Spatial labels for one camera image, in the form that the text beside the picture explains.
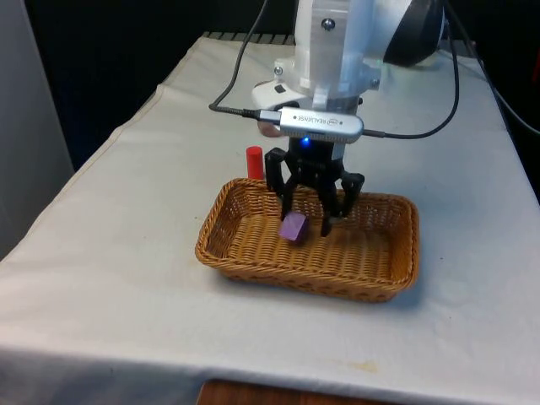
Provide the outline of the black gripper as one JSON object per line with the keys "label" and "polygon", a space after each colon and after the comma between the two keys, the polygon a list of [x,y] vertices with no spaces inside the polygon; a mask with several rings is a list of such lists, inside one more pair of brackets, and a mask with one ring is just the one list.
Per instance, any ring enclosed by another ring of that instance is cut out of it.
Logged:
{"label": "black gripper", "polygon": [[[288,151],[273,148],[265,154],[267,188],[281,200],[282,221],[292,210],[294,190],[301,183],[303,174],[322,176],[317,183],[317,194],[323,211],[321,237],[331,233],[334,219],[348,217],[365,183],[365,177],[360,173],[344,171],[344,151],[343,143],[304,137],[290,138]],[[290,171],[287,181],[284,181],[282,163]],[[338,198],[337,180],[341,181],[342,199]]]}

